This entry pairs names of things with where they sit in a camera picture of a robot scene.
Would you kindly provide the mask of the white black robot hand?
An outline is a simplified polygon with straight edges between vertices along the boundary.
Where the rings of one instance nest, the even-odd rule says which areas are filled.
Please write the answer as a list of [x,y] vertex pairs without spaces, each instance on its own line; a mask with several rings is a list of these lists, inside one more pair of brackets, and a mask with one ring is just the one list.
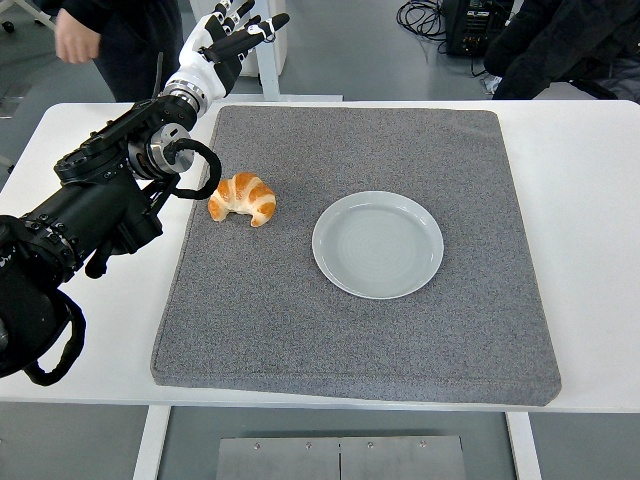
[[255,48],[275,40],[290,20],[286,13],[253,16],[253,1],[217,1],[189,34],[179,54],[179,68],[165,84],[165,95],[183,91],[200,108],[229,95],[242,64]]

